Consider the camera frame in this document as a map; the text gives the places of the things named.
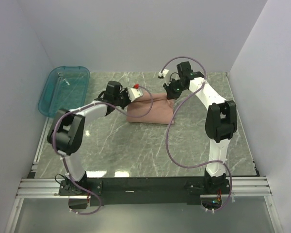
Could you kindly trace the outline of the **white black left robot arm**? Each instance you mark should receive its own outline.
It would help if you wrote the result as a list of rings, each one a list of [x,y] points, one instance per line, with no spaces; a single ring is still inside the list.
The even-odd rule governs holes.
[[[76,109],[59,109],[48,132],[47,141],[62,160],[66,174],[63,188],[82,195],[89,192],[87,174],[77,151],[80,149],[85,125],[109,115],[116,107],[125,109],[143,96],[136,85],[123,88],[117,81],[109,81],[106,89],[91,103]]]

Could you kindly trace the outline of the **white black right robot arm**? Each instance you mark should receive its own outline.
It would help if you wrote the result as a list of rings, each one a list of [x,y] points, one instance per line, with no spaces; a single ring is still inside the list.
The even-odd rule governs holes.
[[[194,72],[190,62],[177,64],[177,71],[179,79],[170,78],[163,85],[167,99],[176,100],[183,91],[189,90],[207,109],[205,132],[210,139],[210,151],[203,188],[207,193],[213,194],[229,187],[225,161],[228,146],[237,130],[236,103],[220,96],[206,80],[206,74]]]

